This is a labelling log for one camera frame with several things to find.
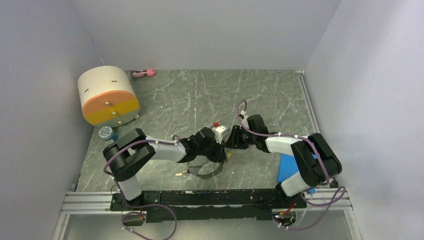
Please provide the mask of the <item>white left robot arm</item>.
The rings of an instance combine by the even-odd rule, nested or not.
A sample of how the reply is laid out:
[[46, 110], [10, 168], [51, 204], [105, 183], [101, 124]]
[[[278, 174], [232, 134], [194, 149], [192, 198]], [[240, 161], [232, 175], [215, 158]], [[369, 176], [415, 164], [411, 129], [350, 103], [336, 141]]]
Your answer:
[[117, 182], [124, 196], [124, 205], [130, 210], [137, 210], [142, 206], [143, 192], [136, 174], [148, 161], [187, 163], [187, 173], [198, 176], [205, 164], [227, 160], [225, 141], [229, 134], [226, 126], [219, 125], [203, 127], [187, 138], [175, 136], [173, 140], [162, 140], [136, 128], [103, 150], [106, 159], [104, 171]]

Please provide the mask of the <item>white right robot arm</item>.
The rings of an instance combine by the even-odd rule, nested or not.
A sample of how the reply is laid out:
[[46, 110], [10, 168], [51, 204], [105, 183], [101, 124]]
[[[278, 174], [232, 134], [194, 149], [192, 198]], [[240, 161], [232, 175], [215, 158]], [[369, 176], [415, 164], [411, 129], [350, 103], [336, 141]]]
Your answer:
[[297, 172], [276, 186], [275, 202], [282, 208], [293, 203], [295, 195], [328, 184], [330, 178], [342, 172], [342, 164], [320, 133], [297, 136], [270, 133], [259, 115], [247, 116], [243, 111], [237, 116], [240, 124], [234, 125], [226, 143], [230, 149], [247, 149], [255, 146], [265, 153], [292, 156]]

